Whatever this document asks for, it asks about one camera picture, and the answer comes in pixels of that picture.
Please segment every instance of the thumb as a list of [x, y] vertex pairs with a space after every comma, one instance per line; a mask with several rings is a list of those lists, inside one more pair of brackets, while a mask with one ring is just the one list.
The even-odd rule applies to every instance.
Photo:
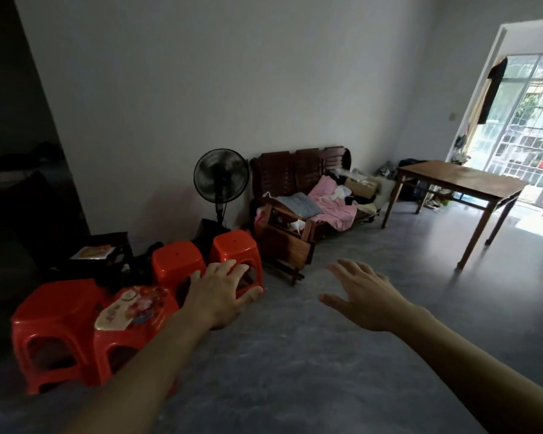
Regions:
[[236, 307], [239, 313], [246, 310], [254, 301], [258, 301], [263, 296], [263, 289], [261, 286], [254, 286], [250, 288], [246, 293], [236, 300]]
[[332, 294], [320, 294], [319, 300], [344, 316], [348, 315], [352, 307], [352, 304], [349, 301]]

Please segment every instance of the table leg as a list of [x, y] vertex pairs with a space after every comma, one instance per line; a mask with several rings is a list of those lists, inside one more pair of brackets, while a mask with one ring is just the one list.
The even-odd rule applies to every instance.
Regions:
[[479, 224], [477, 225], [477, 228], [475, 229], [475, 232], [472, 234], [471, 240], [469, 241], [467, 245], [467, 249], [464, 251], [463, 257], [460, 259], [460, 262], [458, 262], [456, 265], [458, 269], [463, 269], [464, 266], [467, 264], [468, 258], [470, 257], [472, 250], [477, 244], [479, 237], [481, 237], [483, 230], [485, 230], [485, 226], [487, 225], [487, 222], [489, 222], [489, 219], [491, 218], [491, 215], [493, 214], [493, 211], [496, 206], [497, 206], [496, 203], [489, 203], [488, 206], [485, 208], [485, 211], [483, 212], [483, 215], [481, 216], [481, 220], [479, 221]]
[[495, 236], [497, 235], [497, 233], [499, 232], [499, 229], [503, 225], [503, 222], [505, 221], [505, 218], [507, 218], [507, 215], [509, 214], [509, 212], [511, 211], [511, 209], [513, 208], [513, 206], [515, 205], [516, 202], [517, 202], [517, 198], [512, 200], [510, 203], [507, 203], [507, 205], [503, 209], [503, 212], [501, 213], [501, 216], [499, 217], [499, 220], [497, 221], [497, 225], [494, 226], [494, 228], [493, 228], [491, 236], [489, 236], [489, 238], [486, 240], [485, 245], [490, 245], [490, 244], [493, 243], [493, 240], [494, 240]]
[[422, 198], [422, 201], [420, 201], [420, 203], [418, 204], [418, 208], [416, 209], [416, 214], [417, 215], [420, 213], [420, 209], [422, 209], [422, 206], [426, 202], [426, 198], [428, 197], [428, 191], [430, 190], [431, 187], [433, 187], [432, 184], [428, 184], [426, 186], [426, 193], [424, 194], [424, 197]]
[[401, 172], [398, 172], [398, 177], [396, 178], [396, 184], [394, 185], [394, 189], [392, 190], [392, 193], [390, 195], [390, 202], [388, 204], [388, 208], [386, 209], [384, 220], [382, 221], [382, 228], [386, 228], [386, 223], [388, 222], [388, 217], [390, 216], [390, 212], [392, 211], [392, 206], [398, 199], [398, 194], [400, 193], [400, 189], [402, 189], [403, 182], [404, 182], [404, 175], [402, 175]]

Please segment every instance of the glass door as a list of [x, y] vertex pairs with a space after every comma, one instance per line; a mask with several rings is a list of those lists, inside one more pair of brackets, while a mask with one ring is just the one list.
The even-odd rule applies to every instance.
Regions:
[[520, 178], [529, 184], [520, 200], [543, 208], [543, 54], [508, 59], [487, 123], [471, 141], [467, 166]]

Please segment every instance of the person's left hand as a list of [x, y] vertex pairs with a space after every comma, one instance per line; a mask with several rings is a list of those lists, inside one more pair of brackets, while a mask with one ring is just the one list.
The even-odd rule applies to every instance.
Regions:
[[236, 299], [237, 285], [249, 266], [238, 265], [228, 274], [235, 263], [233, 259], [210, 263], [203, 277], [200, 271], [191, 275], [191, 286], [181, 312], [186, 311], [193, 320], [206, 326], [206, 330], [224, 328], [263, 295], [263, 289], [254, 286]]

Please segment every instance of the red stool with paper on top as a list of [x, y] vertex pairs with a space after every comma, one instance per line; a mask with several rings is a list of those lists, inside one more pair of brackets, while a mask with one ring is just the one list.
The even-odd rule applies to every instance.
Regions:
[[93, 323], [107, 302], [94, 279], [65, 280], [43, 284], [16, 309], [12, 343], [29, 394], [69, 379], [100, 383]]
[[[151, 297], [153, 301], [142, 316], [129, 315], [131, 307]], [[94, 352], [101, 383], [107, 382], [143, 349], [163, 328], [167, 318], [178, 310], [173, 295], [165, 288], [134, 286], [118, 292], [115, 302], [102, 311], [95, 322]]]
[[201, 252], [191, 242], [174, 242], [155, 250], [152, 261], [157, 284], [169, 289], [179, 306], [183, 306], [188, 286], [180, 285], [197, 270], [205, 273]]
[[237, 298], [253, 286], [261, 286], [263, 289], [262, 260], [259, 256], [258, 244], [246, 231], [233, 230], [213, 239], [210, 262], [225, 262], [230, 259], [235, 259], [236, 265], [245, 263], [255, 271], [255, 283], [239, 288], [236, 291]]

